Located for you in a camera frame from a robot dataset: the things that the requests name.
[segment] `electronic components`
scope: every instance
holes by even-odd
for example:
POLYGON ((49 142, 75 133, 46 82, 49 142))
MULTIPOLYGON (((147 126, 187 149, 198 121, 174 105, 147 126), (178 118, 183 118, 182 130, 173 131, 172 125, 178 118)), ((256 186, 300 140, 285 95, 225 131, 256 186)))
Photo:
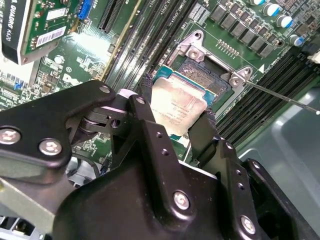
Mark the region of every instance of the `electronic components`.
POLYGON ((225 15, 226 11, 227 10, 223 6, 218 5, 214 12, 211 14, 210 18, 216 22, 219 22, 225 15))
POLYGON ((54 49, 78 23, 79 0, 9 1, 2 25, 2 53, 19 65, 33 62, 54 49))
POLYGON ((259 49, 264 45, 264 43, 265 41, 261 37, 258 37, 256 40, 254 40, 250 47, 258 52, 259 49))
POLYGON ((93 4, 93 0, 83 0, 81 10, 78 14, 79 19, 84 20, 88 17, 92 4, 93 4))
POLYGON ((272 53, 272 51, 274 50, 274 48, 271 45, 265 44, 263 47, 261 47, 259 49, 258 54, 263 57, 266 58, 269 56, 269 54, 272 53))
POLYGON ((225 29, 230 29, 231 26, 236 22, 236 17, 232 14, 229 14, 220 24, 225 29))
POLYGON ((251 5, 261 5, 264 4, 266 2, 266 0, 249 0, 249 3, 251 5))
POLYGON ((240 35, 246 30, 246 25, 244 25, 242 22, 238 21, 234 27, 233 30, 230 32, 235 37, 240 37, 240 35))
POLYGON ((306 34, 308 31, 309 31, 308 25, 303 23, 297 28, 296 33, 298 35, 302 36, 302 35, 306 34))
POLYGON ((120 13, 121 6, 124 2, 124 0, 108 1, 98 26, 100 30, 104 31, 106 34, 109 33, 118 17, 118 14, 120 13))
POLYGON ((291 27, 292 24, 293 24, 293 20, 292 20, 292 17, 290 17, 290 16, 280 15, 276 19, 276 25, 280 28, 287 29, 287 28, 291 27))
POLYGON ((295 47, 301 47, 305 42, 303 37, 300 37, 295 34, 290 36, 289 41, 295 47))
POLYGON ((267 3, 264 5, 262 12, 265 16, 274 17, 280 11, 280 6, 275 3, 267 3))
POLYGON ((248 29, 244 36, 241 38, 241 41, 249 45, 252 40, 255 38, 256 34, 251 29, 248 29))

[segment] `pcie slot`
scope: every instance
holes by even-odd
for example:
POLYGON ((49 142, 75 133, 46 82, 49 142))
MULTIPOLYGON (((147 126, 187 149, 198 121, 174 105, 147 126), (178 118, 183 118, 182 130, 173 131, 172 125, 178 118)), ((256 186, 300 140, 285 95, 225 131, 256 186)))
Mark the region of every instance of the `pcie slot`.
POLYGON ((154 67, 158 64, 161 57, 163 56, 163 53, 168 48, 168 45, 170 44, 170 41, 172 40, 172 36, 175 35, 177 30, 179 29, 181 23, 184 19, 186 19, 190 13, 190 11, 193 9, 194 5, 197 3, 196 0, 189 0, 186 2, 185 6, 183 8, 183 11, 180 13, 182 18, 180 18, 178 21, 173 22, 173 24, 170 26, 170 31, 166 34, 165 38, 161 42, 160 46, 158 47, 158 50, 156 51, 155 55, 150 59, 148 68, 150 68, 149 73, 151 73, 154 70, 154 67))
POLYGON ((113 8, 113 5, 116 1, 117 0, 109 0, 108 4, 105 7, 104 14, 100 20, 99 27, 98 27, 99 29, 103 29, 103 27, 107 21, 108 15, 110 13, 110 10, 113 8))
POLYGON ((125 52, 127 51, 127 48, 130 44, 133 44, 131 41, 135 40, 135 33, 138 30, 138 27, 142 24, 142 22, 144 21, 144 14, 146 13, 147 8, 149 7, 149 5, 152 3, 152 1, 154 0, 148 0, 148 2, 146 2, 141 11, 140 14, 138 15, 137 19, 136 19, 136 23, 133 25, 133 27, 129 30, 127 36, 125 36, 124 38, 126 39, 126 41, 123 43, 123 46, 120 49, 120 52, 118 53, 117 57, 114 59, 114 61, 111 63, 112 67, 111 69, 107 72, 106 76, 105 76, 105 83, 107 83, 109 86, 111 86, 113 89, 116 88, 116 84, 117 82, 115 81, 114 76, 116 75, 116 67, 119 65, 121 56, 123 54, 125 54, 125 52))
POLYGON ((168 6, 168 9, 166 10, 167 13, 170 13, 169 15, 167 14, 165 16, 165 18, 162 20, 161 22, 161 28, 158 31, 158 34, 153 34, 151 39, 148 41, 150 44, 146 45, 145 48, 143 49, 139 60, 138 60, 138 64, 135 66, 134 70, 131 71, 130 75, 128 76, 128 82, 127 85, 125 86, 125 88, 129 88, 131 89, 133 81, 135 80, 135 76, 138 74, 139 70, 144 66, 144 63, 146 62, 146 56, 148 56, 148 54, 151 53, 151 51, 154 49, 154 47, 158 44, 159 39, 162 37, 163 35, 163 31, 168 27, 168 23, 171 21, 171 19, 174 17, 174 15, 176 14, 177 10, 180 8, 181 3, 185 1, 185 0, 179 0, 178 3, 176 4, 170 4, 168 6))
POLYGON ((155 4, 155 8, 153 9, 153 12, 148 16, 148 19, 144 22, 143 29, 140 31, 140 35, 135 41, 135 44, 132 48, 132 52, 126 56, 125 62, 121 66, 122 69, 116 78, 116 82, 118 82, 118 79, 122 78, 123 75, 128 72, 127 66, 134 59, 135 55, 137 54, 143 42, 145 41, 146 37, 151 34, 155 21, 160 16, 161 9, 164 7, 165 4, 167 4, 166 1, 158 1, 155 4))
POLYGON ((99 29, 103 30, 106 34, 111 30, 123 3, 124 0, 109 1, 100 20, 99 29))
MULTIPOLYGON (((144 16, 146 13, 144 11, 141 11, 139 14, 139 19, 137 19, 137 24, 135 24, 135 29, 131 30, 131 35, 128 37, 128 39, 134 39, 132 43, 132 47, 130 47, 129 53, 125 56, 124 61, 121 64, 120 70, 114 76, 114 73, 109 75, 107 77, 107 81, 111 80, 113 81, 113 84, 115 85, 118 83, 121 78, 125 79, 123 77, 124 74, 128 72, 128 66, 134 59, 135 55, 137 54, 137 51, 140 49, 141 45, 145 42, 146 37, 150 34, 150 31, 154 31, 153 25, 160 16, 161 9, 166 5, 166 1, 156 1, 155 4, 152 4, 151 10, 148 14, 148 18, 146 19, 144 16), (133 37, 135 32, 139 32, 138 37, 133 37)), ((126 42, 125 46, 122 48, 123 51, 125 49, 128 49, 128 42, 126 42)))
POLYGON ((160 54, 163 54, 163 51, 166 49, 166 47, 169 44, 169 41, 171 40, 171 37, 175 34, 179 26, 181 25, 182 21, 188 16, 187 13, 192 9, 192 6, 195 4, 194 0, 187 1, 187 3, 183 6, 181 9, 181 4, 185 3, 185 0, 180 0, 174 7, 174 10, 170 10, 167 12, 171 12, 169 17, 166 19, 165 23, 162 25, 161 29, 159 30, 159 34, 154 35, 153 39, 149 42, 151 43, 151 46, 146 47, 143 50, 143 53, 141 54, 140 63, 135 67, 133 74, 129 76, 129 84, 128 88, 133 87, 133 81, 136 78, 136 75, 138 74, 139 70, 145 65, 150 62, 150 59, 153 57, 153 54, 156 54, 157 52, 160 54), (180 10, 178 15, 181 15, 182 17, 177 17, 174 21, 174 16, 176 13, 180 10), (158 50, 156 49, 157 45, 159 44, 160 39, 162 39, 162 43, 158 46, 158 50))

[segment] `mounting hole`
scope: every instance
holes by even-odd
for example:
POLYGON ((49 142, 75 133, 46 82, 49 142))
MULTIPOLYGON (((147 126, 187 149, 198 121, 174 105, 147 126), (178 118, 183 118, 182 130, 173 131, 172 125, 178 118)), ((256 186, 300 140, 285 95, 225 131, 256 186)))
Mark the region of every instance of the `mounting hole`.
POLYGON ((238 183, 238 187, 241 189, 241 190, 245 190, 245 187, 244 187, 244 185, 242 184, 242 183, 238 183))
POLYGON ((194 36, 196 37, 196 39, 200 39, 202 35, 201 33, 197 32, 194 36))
POLYGON ((116 129, 116 128, 118 128, 120 126, 120 123, 121 123, 120 120, 114 119, 114 120, 111 121, 110 126, 113 129, 116 129))
POLYGON ((282 47, 284 44, 285 44, 284 41, 279 40, 275 45, 276 45, 277 47, 282 47))
POLYGON ((156 133, 156 137, 159 138, 159 139, 162 138, 162 133, 158 131, 158 132, 156 133))
POLYGON ((164 156, 168 156, 169 155, 169 152, 168 152, 168 150, 167 149, 162 149, 162 151, 161 151, 161 153, 162 153, 162 155, 164 155, 164 156))
POLYGON ((247 68, 246 70, 244 70, 244 74, 245 75, 250 75, 251 74, 251 69, 247 68))

